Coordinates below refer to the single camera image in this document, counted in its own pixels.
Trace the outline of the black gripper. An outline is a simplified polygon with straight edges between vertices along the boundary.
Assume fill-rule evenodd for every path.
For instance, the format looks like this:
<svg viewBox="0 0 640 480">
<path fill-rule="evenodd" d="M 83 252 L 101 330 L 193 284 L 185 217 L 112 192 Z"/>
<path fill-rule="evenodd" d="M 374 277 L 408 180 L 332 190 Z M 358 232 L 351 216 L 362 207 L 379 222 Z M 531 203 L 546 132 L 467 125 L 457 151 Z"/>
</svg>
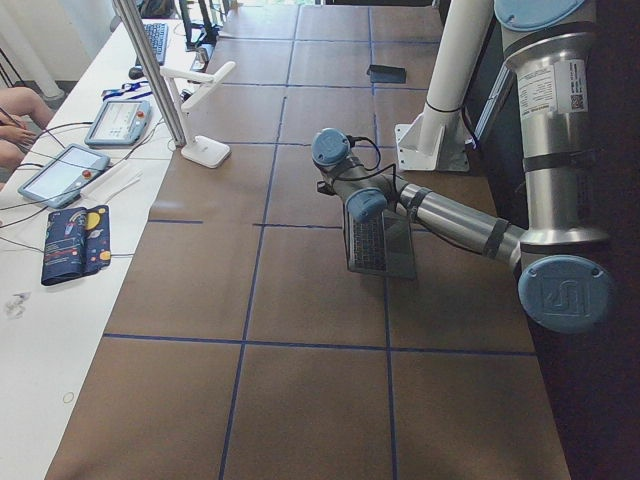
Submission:
<svg viewBox="0 0 640 480">
<path fill-rule="evenodd" d="M 316 191 L 323 195 L 335 195 L 333 187 L 326 181 L 318 181 L 316 183 Z"/>
</svg>

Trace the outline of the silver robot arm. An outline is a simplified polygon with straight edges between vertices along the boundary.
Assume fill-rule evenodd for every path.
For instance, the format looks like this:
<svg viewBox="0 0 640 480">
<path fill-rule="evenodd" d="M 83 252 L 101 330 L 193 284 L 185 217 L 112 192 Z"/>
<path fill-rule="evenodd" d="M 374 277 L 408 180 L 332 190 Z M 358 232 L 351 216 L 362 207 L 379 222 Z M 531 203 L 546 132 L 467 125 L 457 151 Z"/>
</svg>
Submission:
<svg viewBox="0 0 640 480">
<path fill-rule="evenodd" d="M 367 169 L 340 130 L 315 136 L 317 188 L 342 200 L 351 271 L 412 276 L 419 224 L 507 263 L 537 324 L 575 334 L 607 319 L 586 72 L 596 12 L 593 1 L 453 1 L 423 111 L 395 128 L 394 165 Z"/>
</svg>

